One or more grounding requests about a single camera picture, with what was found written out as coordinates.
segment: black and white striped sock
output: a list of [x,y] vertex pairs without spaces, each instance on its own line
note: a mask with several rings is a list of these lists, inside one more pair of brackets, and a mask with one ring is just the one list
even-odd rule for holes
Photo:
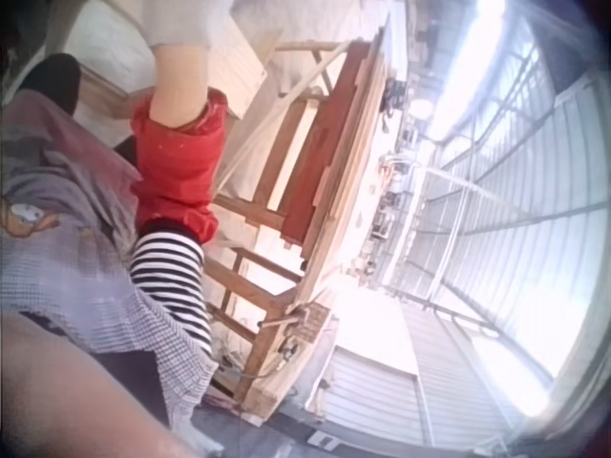
[[181,231],[141,234],[130,265],[134,284],[165,310],[212,358],[210,315],[201,290],[203,252]]

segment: window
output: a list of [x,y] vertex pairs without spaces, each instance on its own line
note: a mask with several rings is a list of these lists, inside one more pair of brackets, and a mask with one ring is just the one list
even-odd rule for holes
[[546,408],[546,389],[516,355],[495,339],[476,337],[473,344],[496,385],[524,415],[536,417]]

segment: skin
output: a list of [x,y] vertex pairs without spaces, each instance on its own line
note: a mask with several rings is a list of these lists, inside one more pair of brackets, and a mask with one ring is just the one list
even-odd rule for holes
[[2,439],[17,456],[196,456],[91,357],[26,318],[3,313],[0,349]]
[[[154,48],[158,83],[150,117],[176,129],[197,119],[207,96],[207,51]],[[96,361],[36,324],[3,312],[2,439],[24,457],[190,458]]]
[[199,46],[157,46],[157,84],[149,116],[177,129],[197,119],[208,99],[207,50]]

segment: cartoon bear print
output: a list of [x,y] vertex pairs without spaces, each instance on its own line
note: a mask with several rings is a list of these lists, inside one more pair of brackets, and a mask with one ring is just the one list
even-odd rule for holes
[[36,232],[46,231],[59,225],[55,214],[27,203],[10,204],[2,198],[0,203],[0,226],[9,236],[17,239],[27,239]]

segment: workbench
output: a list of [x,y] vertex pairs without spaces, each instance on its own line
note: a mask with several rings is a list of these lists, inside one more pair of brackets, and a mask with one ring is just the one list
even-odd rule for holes
[[[303,273],[282,267],[245,248],[236,252],[233,266],[208,261],[205,274],[226,288],[222,303],[211,304],[216,320],[252,344],[243,373],[236,383],[219,371],[216,386],[239,405],[248,418],[265,421],[284,398],[305,366],[320,333],[330,318],[337,278],[358,255],[365,241],[386,179],[377,160],[371,160],[371,143],[381,129],[380,102],[389,72],[388,30],[370,42],[347,46],[346,60],[334,87],[308,90],[288,108],[275,138],[252,199],[232,198],[220,192],[215,203],[241,215],[245,224],[278,231],[287,245],[298,246],[304,260]],[[277,52],[330,52],[328,43],[281,44]],[[283,167],[291,138],[306,104],[318,105],[277,209],[268,204]],[[380,186],[361,186],[376,183]],[[241,275],[248,260],[291,281],[293,286],[271,294]],[[228,311],[232,295],[240,296],[265,312],[262,324],[276,323],[305,311],[306,323],[293,321],[261,327],[253,332]],[[279,350],[297,348],[288,363],[278,365]]]

